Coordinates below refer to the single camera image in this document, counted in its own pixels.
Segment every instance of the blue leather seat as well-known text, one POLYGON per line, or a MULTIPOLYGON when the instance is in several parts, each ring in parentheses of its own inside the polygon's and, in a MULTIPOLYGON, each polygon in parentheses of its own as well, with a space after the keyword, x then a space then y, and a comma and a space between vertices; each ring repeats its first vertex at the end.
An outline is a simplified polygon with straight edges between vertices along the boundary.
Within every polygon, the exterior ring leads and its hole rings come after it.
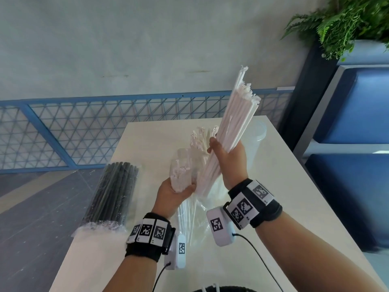
POLYGON ((389 154, 311 155, 305 166, 363 251, 389 248, 389 154))
POLYGON ((314 140, 389 143, 389 68, 349 68, 328 104, 314 140))

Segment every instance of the wire mesh panel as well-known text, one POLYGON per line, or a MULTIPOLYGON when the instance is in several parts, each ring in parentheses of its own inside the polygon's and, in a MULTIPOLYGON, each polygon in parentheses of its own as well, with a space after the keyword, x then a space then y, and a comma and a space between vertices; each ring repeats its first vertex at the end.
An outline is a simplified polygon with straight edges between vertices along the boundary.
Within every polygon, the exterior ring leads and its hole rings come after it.
POLYGON ((0 107, 0 169, 66 166, 19 108, 0 107))
MULTIPOLYGON (((256 114, 267 115, 277 125, 289 94, 261 97, 256 114)), ((229 96, 182 96, 42 103, 30 107, 77 165, 95 165, 109 162, 128 122, 223 117, 228 100, 229 96)))

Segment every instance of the black cable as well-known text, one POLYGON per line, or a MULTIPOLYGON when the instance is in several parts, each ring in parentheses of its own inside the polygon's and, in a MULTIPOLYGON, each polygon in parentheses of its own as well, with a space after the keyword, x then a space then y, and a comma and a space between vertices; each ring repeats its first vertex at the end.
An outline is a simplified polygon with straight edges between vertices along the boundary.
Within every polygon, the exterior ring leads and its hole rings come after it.
POLYGON ((258 256, 260 257, 260 259, 262 260, 263 264, 265 265, 266 269, 268 270, 269 274, 272 276, 272 278, 274 279, 274 281, 277 283, 278 287, 280 287, 281 291, 284 292, 284 290, 281 288, 280 284, 277 282, 277 280, 275 279, 275 277, 273 276, 273 274, 271 273, 271 271, 269 270, 269 268, 267 267, 265 261, 263 261, 260 253, 257 251, 257 249, 255 249, 254 245, 249 241, 249 239, 247 239, 244 235, 240 235, 240 234, 232 234, 233 236, 238 236, 238 237, 242 237, 244 238, 247 242, 249 242, 249 244, 251 245, 251 247, 253 247, 253 249, 255 250, 255 252, 257 252, 258 256))
POLYGON ((171 265, 172 263, 171 262, 169 262, 167 265, 165 265, 164 267, 163 267, 163 269, 161 270, 161 272, 159 273, 159 275, 158 275, 158 278, 157 278, 157 280, 155 281, 155 284, 154 284, 154 287, 153 287, 153 290, 152 290, 152 292, 154 292, 154 289, 155 289, 155 286, 157 285, 157 282, 158 282, 158 280, 159 280, 159 277, 161 276, 161 274, 162 274, 162 272, 165 270, 165 268, 167 268, 169 265, 171 265))

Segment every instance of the foliage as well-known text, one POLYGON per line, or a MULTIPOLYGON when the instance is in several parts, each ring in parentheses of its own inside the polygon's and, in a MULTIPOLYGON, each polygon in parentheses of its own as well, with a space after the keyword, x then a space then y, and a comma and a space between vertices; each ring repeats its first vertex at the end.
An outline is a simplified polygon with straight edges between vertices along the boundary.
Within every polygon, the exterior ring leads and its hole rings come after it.
POLYGON ((318 39, 326 59, 351 52, 355 40, 376 40, 389 48, 389 0, 328 0, 325 9, 294 15, 282 38, 293 32, 304 41, 318 39))

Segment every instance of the bundle of black straws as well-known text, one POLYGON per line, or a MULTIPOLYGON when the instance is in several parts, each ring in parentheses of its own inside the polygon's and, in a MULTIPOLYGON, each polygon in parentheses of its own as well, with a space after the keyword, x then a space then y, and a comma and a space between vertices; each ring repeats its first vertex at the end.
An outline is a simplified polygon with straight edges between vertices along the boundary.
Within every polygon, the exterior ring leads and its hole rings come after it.
POLYGON ((138 172, 139 168, 127 162, 107 165, 82 225, 91 222, 112 226, 125 224, 138 172))

